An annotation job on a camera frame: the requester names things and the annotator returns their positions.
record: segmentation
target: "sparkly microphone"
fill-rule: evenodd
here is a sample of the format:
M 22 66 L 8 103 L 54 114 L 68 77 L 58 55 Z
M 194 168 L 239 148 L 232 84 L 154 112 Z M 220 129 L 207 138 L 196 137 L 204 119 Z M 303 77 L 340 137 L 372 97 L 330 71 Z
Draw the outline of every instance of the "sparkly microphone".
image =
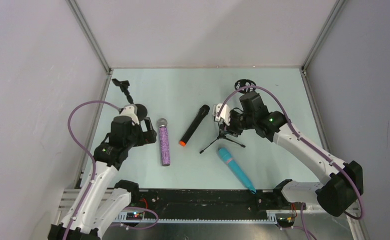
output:
M 159 129 L 159 143 L 161 146 L 161 163 L 162 166 L 170 165 L 170 147 L 168 146 L 168 131 L 167 131 L 167 120 L 160 118 L 157 121 Z

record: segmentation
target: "cable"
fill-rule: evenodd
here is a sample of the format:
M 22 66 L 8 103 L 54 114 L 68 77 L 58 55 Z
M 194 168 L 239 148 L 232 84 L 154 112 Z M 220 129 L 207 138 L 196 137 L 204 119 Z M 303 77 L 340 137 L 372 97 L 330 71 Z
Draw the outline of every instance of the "cable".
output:
M 74 142 L 85 152 L 87 153 L 87 155 L 89 155 L 90 159 L 92 160 L 92 177 L 90 178 L 90 180 L 94 180 L 95 179 L 95 175 L 96 175 L 96 161 L 95 161 L 95 158 L 93 157 L 93 155 L 90 153 L 90 151 L 85 147 L 83 146 L 78 140 L 77 138 L 74 136 L 74 133 L 73 131 L 71 130 L 71 119 L 73 118 L 73 115 L 75 114 L 75 112 L 80 109 L 81 107 L 85 106 L 85 105 L 89 105 L 89 104 L 107 104 L 113 108 L 115 108 L 116 110 L 120 110 L 119 107 L 115 106 L 114 104 L 110 103 L 110 102 L 107 102 L 107 101 L 101 101 L 101 100 L 94 100 L 94 101 L 88 101 L 88 102 L 85 102 L 85 103 L 82 103 L 80 105 L 78 105 L 70 114 L 70 116 L 68 117 L 68 131 L 70 132 L 70 135 L 71 135 L 71 138 L 74 140 Z M 70 228 L 71 228 L 71 225 L 73 224 L 73 221 L 74 221 L 74 217 L 77 215 L 78 213 L 78 210 L 80 209 L 81 205 L 83 204 L 84 202 L 84 199 L 86 198 L 89 190 L 90 190 L 90 187 L 92 186 L 92 183 L 91 181 L 89 181 L 89 184 L 87 185 L 87 188 L 84 190 L 84 193 L 80 199 L 80 201 L 78 202 L 72 216 L 71 216 L 71 219 L 67 225 L 67 228 L 65 229 L 65 233 L 64 233 L 64 237 L 62 238 L 62 240 L 66 240 L 67 239 L 67 236 L 68 236 L 68 232 L 70 231 Z
M 290 230 L 290 229 L 298 229 L 298 230 L 301 230 L 301 231 L 305 231 L 302 227 L 300 226 L 290 226 L 290 227 L 281 227 L 279 224 L 277 224 L 277 226 L 280 228 L 280 230 Z M 314 239 L 314 240 L 317 240 L 317 238 L 314 236 L 314 234 L 310 231 L 307 230 L 307 233 Z
M 293 209 L 292 215 L 293 215 L 293 212 L 295 212 L 295 216 L 292 217 L 294 219 L 294 218 L 296 218 L 298 216 L 298 213 L 296 212 L 296 208 L 295 208 L 295 204 L 294 203 L 291 204 L 291 209 Z
M 237 108 L 237 107 L 236 107 L 236 108 L 234 107 L 232 110 L 235 110 L 235 109 L 237 109 L 237 110 L 239 110 L 241 113 L 243 113 L 243 110 L 240 109 L 240 108 Z
M 303 227 L 303 230 L 304 230 L 304 232 L 305 232 L 305 235 L 307 236 L 307 239 L 308 240 L 311 240 L 311 238 L 310 238 L 310 234 L 308 234 L 308 230 L 307 230 L 307 228 L 305 227 L 305 221 L 304 221 L 304 206 L 305 206 L 305 203 L 303 202 L 302 204 L 301 204 L 301 223 L 302 223 L 302 227 Z
M 150 212 L 152 213 L 154 216 L 155 216 L 155 222 L 149 226 L 144 226 L 144 227 L 133 227 L 133 226 L 128 226 L 128 225 L 125 225 L 124 223 L 115 223 L 115 224 L 111 224 L 109 227 L 123 227 L 125 226 L 126 228 L 129 228 L 129 229 L 135 229 L 135 230 L 144 230 L 144 229 L 149 229 L 153 226 L 155 226 L 158 221 L 159 221 L 159 216 L 156 214 L 156 212 L 150 210 L 150 209 L 147 209 L 147 208 L 142 208 L 142 207 L 135 207 L 135 206 L 130 206 L 130 207 L 126 207 L 124 208 L 124 210 L 140 210 L 140 211 L 144 211 L 144 212 Z
M 287 121 L 287 124 L 290 128 L 290 130 L 292 131 L 292 133 L 300 140 L 302 141 L 304 144 L 306 144 L 309 148 L 311 148 L 313 151 L 315 151 L 317 154 L 319 154 L 322 158 L 324 158 L 326 161 L 328 161 L 329 163 L 332 162 L 332 159 L 330 159 L 326 154 L 324 154 L 322 151 L 320 151 L 318 148 L 316 148 L 313 144 L 311 144 L 309 141 L 307 141 L 306 139 L 304 139 L 303 137 L 300 136 L 300 134 L 298 133 L 298 131 L 295 130 L 295 128 L 293 127 L 292 125 L 292 122 L 291 120 L 289 119 L 289 116 L 288 114 L 286 113 L 285 111 L 285 108 L 283 108 L 282 106 L 282 103 L 280 103 L 280 101 L 276 98 L 276 96 L 274 94 L 272 94 L 269 90 L 263 88 L 263 87 L 260 87 L 260 86 L 243 86 L 237 90 L 235 90 L 234 92 L 232 92 L 227 98 L 226 100 L 224 100 L 223 102 L 223 106 L 226 105 L 226 103 L 229 101 L 229 99 L 234 96 L 237 92 L 243 90 L 243 89 L 250 89 L 250 88 L 254 88 L 254 89 L 260 89 L 260 90 L 263 90 L 264 92 L 268 93 L 277 103 L 277 105 L 279 105 L 280 109 L 282 110 L 282 113 L 283 115 L 285 116 L 286 118 L 286 121 Z M 218 112 L 218 116 L 220 116 L 221 114 L 221 111 L 223 110 L 223 107 L 220 109 L 220 111 Z M 355 194 L 357 195 L 357 199 L 358 199 L 358 203 L 360 205 L 360 209 L 361 209 L 361 212 L 360 212 L 360 216 L 353 216 L 347 212 L 344 212 L 347 216 L 349 216 L 350 218 L 353 218 L 355 220 L 360 220 L 364 217 L 365 215 L 365 212 L 364 212 L 364 204 L 363 204 L 363 199 L 361 197 L 361 194 L 360 192 L 358 191 L 357 189 L 357 186 L 355 185 L 355 183 L 352 181 L 352 179 L 348 176 L 348 174 L 336 163 L 332 163 L 333 166 L 335 166 L 335 168 L 340 172 L 342 173 L 342 175 L 348 180 L 349 184 L 351 185 L 352 189 L 354 190 Z
M 141 199 L 140 201 L 145 203 L 145 208 L 147 209 L 148 208 L 148 202 L 146 201 L 146 199 Z

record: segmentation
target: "black tripod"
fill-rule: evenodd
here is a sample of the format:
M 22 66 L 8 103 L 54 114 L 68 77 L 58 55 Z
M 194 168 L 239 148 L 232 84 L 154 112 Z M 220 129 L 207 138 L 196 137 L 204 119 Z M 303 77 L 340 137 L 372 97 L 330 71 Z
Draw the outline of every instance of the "black tripod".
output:
M 225 140 L 231 141 L 232 143 L 235 143 L 235 144 L 237 144 L 237 145 L 239 145 L 239 146 L 241 146 L 241 147 L 243 147 L 243 148 L 244 148 L 244 147 L 246 148 L 245 145 L 240 144 L 240 143 L 238 143 L 238 142 L 236 142 L 236 141 L 234 141 L 234 140 L 232 140 L 232 139 L 226 137 L 226 134 L 228 134 L 228 133 L 226 133 L 226 131 L 224 131 L 224 130 L 222 130 L 222 129 L 219 129 L 219 133 L 218 133 L 217 138 L 216 138 L 214 141 L 212 141 L 212 143 L 210 143 L 206 148 L 204 148 L 202 151 L 200 151 L 199 154 L 202 154 L 207 148 L 209 148 L 209 146 L 211 146 L 213 143 L 215 143 L 215 141 L 217 141 L 217 140 L 219 140 L 219 139 L 225 139 Z

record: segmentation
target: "gray wall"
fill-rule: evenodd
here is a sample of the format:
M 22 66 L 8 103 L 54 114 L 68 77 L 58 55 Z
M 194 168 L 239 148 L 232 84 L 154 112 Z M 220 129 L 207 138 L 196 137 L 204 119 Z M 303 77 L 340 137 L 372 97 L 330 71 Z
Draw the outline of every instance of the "gray wall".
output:
M 336 0 L 78 0 L 117 68 L 301 66 Z
M 0 239 L 45 239 L 105 78 L 66 1 L 0 0 Z
M 307 74 L 332 152 L 363 166 L 370 237 L 390 239 L 390 0 L 348 1 Z

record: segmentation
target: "microphone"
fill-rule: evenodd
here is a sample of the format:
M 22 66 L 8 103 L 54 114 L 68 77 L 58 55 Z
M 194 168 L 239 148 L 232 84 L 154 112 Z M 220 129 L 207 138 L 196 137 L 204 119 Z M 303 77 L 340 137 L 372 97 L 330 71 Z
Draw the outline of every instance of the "microphone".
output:
M 198 126 L 201 124 L 202 120 L 207 116 L 209 113 L 209 106 L 203 105 L 200 109 L 198 114 L 196 115 L 193 122 L 190 124 L 189 128 L 184 133 L 183 137 L 181 138 L 179 144 L 181 146 L 185 146 L 187 142 L 189 141 L 190 137 L 193 135 L 195 130 L 198 128 Z
M 251 180 L 249 180 L 248 176 L 245 175 L 245 173 L 240 169 L 239 165 L 235 162 L 235 160 L 232 157 L 232 154 L 225 149 L 225 148 L 219 148 L 218 149 L 218 155 L 220 156 L 221 160 L 229 166 L 229 168 L 232 170 L 233 174 L 241 181 L 241 183 L 251 191 L 251 193 L 256 193 L 257 190 L 255 190 L 254 185 L 252 184 Z
M 159 132 L 159 144 L 161 147 L 161 163 L 162 166 L 169 166 L 170 162 L 170 147 L 168 145 L 168 131 L 167 131 L 167 120 L 160 118 L 157 121 L 158 132 Z

